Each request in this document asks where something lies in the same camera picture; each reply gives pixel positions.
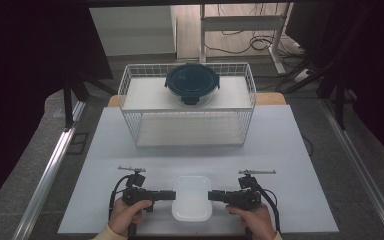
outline sleeve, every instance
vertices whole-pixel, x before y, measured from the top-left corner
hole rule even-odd
[[[113,232],[107,224],[104,230],[92,240],[127,240],[127,238]]]
[[[282,236],[280,236],[279,232],[276,232],[276,236],[274,237],[273,240],[282,240]]]

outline wooden edge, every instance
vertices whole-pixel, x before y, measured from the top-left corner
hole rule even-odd
[[[283,97],[281,93],[257,93],[256,96],[256,105],[286,105],[285,97]],[[118,107],[118,96],[112,96],[110,98],[108,107]]]

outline hand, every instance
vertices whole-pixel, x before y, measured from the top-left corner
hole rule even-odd
[[[240,216],[242,227],[251,229],[253,240],[273,240],[276,237],[267,205],[261,204],[251,211],[227,205],[226,210]]]
[[[142,222],[142,209],[152,205],[152,201],[143,200],[132,206],[126,205],[121,198],[114,203],[108,226],[116,234],[127,237],[127,228],[130,223],[139,224]]]

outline metal basket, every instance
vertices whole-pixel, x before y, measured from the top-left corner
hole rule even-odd
[[[199,107],[185,106],[164,87],[181,64],[127,65],[120,83],[121,112],[138,147],[241,146],[255,106],[247,63],[206,63],[220,76],[220,90]]]

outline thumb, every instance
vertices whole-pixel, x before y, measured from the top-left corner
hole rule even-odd
[[[232,214],[239,215],[244,219],[246,219],[246,215],[248,215],[248,211],[230,205],[226,206],[226,210]]]
[[[133,204],[132,206],[127,208],[124,212],[127,215],[129,215],[130,217],[133,217],[138,211],[140,211],[143,208],[147,208],[147,207],[151,206],[152,204],[153,203],[150,200],[142,200],[142,201],[139,201],[139,202]]]

